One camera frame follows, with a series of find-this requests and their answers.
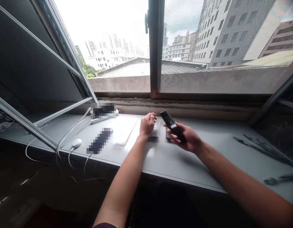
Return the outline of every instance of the left hand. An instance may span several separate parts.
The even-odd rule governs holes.
[[[156,113],[152,112],[147,114],[145,117],[141,119],[140,123],[140,135],[141,136],[149,136],[153,129],[155,120],[157,120]]]

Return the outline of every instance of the black remote control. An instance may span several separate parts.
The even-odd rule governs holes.
[[[185,143],[187,140],[182,134],[181,130],[177,125],[175,124],[175,121],[172,119],[170,114],[165,110],[160,113],[163,121],[166,123],[166,126],[171,130],[171,133],[173,135],[177,136],[177,139],[181,141],[181,143]]]

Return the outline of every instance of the forearm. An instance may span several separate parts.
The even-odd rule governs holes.
[[[117,221],[124,223],[113,224],[114,226],[117,228],[125,226],[127,214],[141,175],[146,142],[146,136],[138,136],[106,194],[94,225],[106,222],[107,217],[114,216]]]
[[[196,155],[259,224],[293,227],[293,206],[289,202],[237,168],[207,143],[202,143]]]

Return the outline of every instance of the table surface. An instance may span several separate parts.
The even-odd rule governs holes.
[[[65,117],[68,119],[58,121],[44,129],[44,132],[56,142],[59,142],[68,129],[82,116],[63,114],[53,119],[51,123]],[[103,128],[112,128],[114,130],[113,135],[108,140],[100,154],[93,154],[89,159],[120,166],[139,135],[141,118],[142,116],[140,115],[120,114],[116,118],[107,119],[96,124],[89,123],[76,137],[82,139],[82,145],[73,151],[73,157],[75,157],[75,155],[87,157],[88,154],[86,153],[86,150],[96,138],[97,134]],[[37,121],[40,117],[34,115],[31,116],[30,119],[35,119]],[[226,191],[222,185],[210,174],[207,167],[198,159],[198,157],[167,141],[165,127],[162,126],[164,122],[161,117],[158,117],[158,120],[159,119],[161,120],[159,130],[160,135],[158,139],[148,141],[142,171],[167,179],[225,193]],[[293,168],[289,165],[280,163],[234,140],[232,138],[233,136],[247,141],[243,136],[243,134],[246,134],[253,138],[259,138],[271,145],[265,138],[244,123],[185,118],[175,118],[175,120],[192,127],[204,141],[221,152],[234,165],[261,183],[263,183],[263,179],[265,178],[277,177],[293,172]],[[65,143],[68,142],[68,144],[65,145],[61,151],[69,153],[73,137],[87,121],[88,119],[78,125],[71,132],[64,141]],[[121,146],[113,144],[114,136],[116,137],[116,132],[120,129],[122,125],[121,123],[125,123],[126,121],[137,121],[126,145]],[[27,145],[34,139],[34,136],[26,135],[24,129],[13,124],[7,129],[0,130],[0,138]],[[39,140],[35,140],[31,145],[36,148],[52,151]],[[293,181],[268,187],[293,204]]]

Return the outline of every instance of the right hand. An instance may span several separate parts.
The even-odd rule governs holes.
[[[169,134],[171,138],[171,142],[174,144],[177,144],[180,148],[186,151],[196,153],[201,147],[203,141],[200,139],[200,137],[196,134],[196,132],[192,128],[178,122],[175,122],[175,124],[181,130],[187,142],[180,143],[180,140],[177,139],[177,136],[171,134],[171,130],[167,128],[166,132]]]

